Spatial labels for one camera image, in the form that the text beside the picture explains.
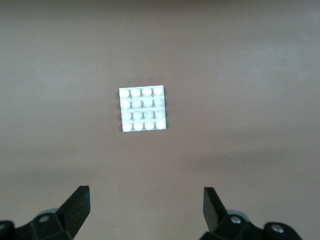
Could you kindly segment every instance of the brown surface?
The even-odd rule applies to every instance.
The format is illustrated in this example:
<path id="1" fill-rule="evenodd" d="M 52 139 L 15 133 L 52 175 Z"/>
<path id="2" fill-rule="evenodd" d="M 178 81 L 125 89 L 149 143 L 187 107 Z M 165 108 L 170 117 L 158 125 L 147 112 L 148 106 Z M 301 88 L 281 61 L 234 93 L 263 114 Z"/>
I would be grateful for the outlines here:
<path id="1" fill-rule="evenodd" d="M 319 1 L 27 2 L 0 3 L 1 219 L 89 185 L 77 240 L 196 240 L 213 186 L 319 239 Z M 123 133 L 118 88 L 145 85 L 168 128 Z"/>

